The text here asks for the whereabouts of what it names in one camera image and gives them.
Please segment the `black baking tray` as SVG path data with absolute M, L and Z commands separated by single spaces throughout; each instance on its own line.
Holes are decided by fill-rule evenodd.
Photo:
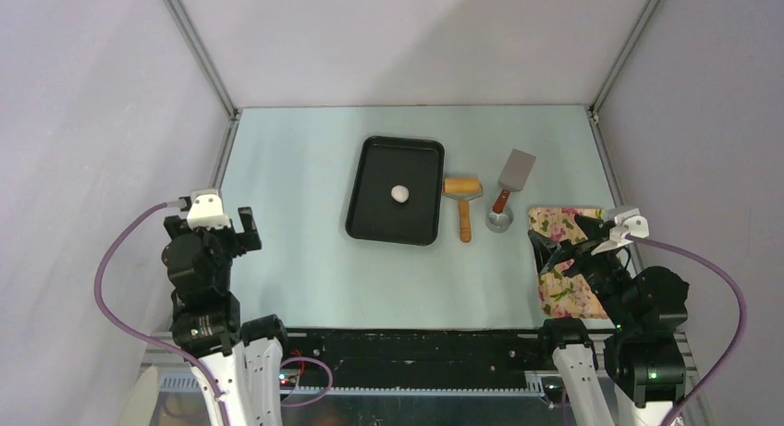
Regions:
M 445 148 L 435 140 L 371 136 L 362 146 L 345 229 L 350 237 L 428 246 L 438 236 Z M 409 189 L 406 203 L 390 190 Z

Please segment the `white dough ball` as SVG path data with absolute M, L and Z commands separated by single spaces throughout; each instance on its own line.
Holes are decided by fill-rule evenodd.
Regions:
M 397 203 L 406 203 L 410 198 L 410 191 L 407 187 L 396 185 L 390 190 L 391 198 Z

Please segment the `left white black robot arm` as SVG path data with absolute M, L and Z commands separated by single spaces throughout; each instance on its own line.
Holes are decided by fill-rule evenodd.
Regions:
M 292 343 L 275 314 L 244 322 L 230 290 L 233 261 L 262 246 L 251 208 L 238 209 L 242 229 L 231 222 L 190 227 L 169 216 L 170 242 L 162 263 L 173 285 L 174 344 L 198 362 L 191 368 L 214 425 L 279 425 L 280 367 Z

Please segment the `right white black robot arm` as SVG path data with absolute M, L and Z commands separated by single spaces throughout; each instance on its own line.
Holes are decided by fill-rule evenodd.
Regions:
M 577 214 L 583 240 L 554 240 L 532 228 L 528 237 L 538 276 L 582 278 L 614 332 L 604 341 L 603 361 L 618 397 L 622 425 L 674 425 L 685 399 L 687 371 L 675 336 L 688 319 L 689 285 L 666 267 L 633 275 L 618 253 L 650 235 L 638 209 L 617 209 L 608 218 Z

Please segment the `wooden dough roller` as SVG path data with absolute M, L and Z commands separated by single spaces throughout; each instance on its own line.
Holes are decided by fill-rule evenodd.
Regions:
M 459 240 L 472 241 L 471 201 L 483 195 L 483 186 L 478 177 L 446 177 L 442 195 L 457 203 Z

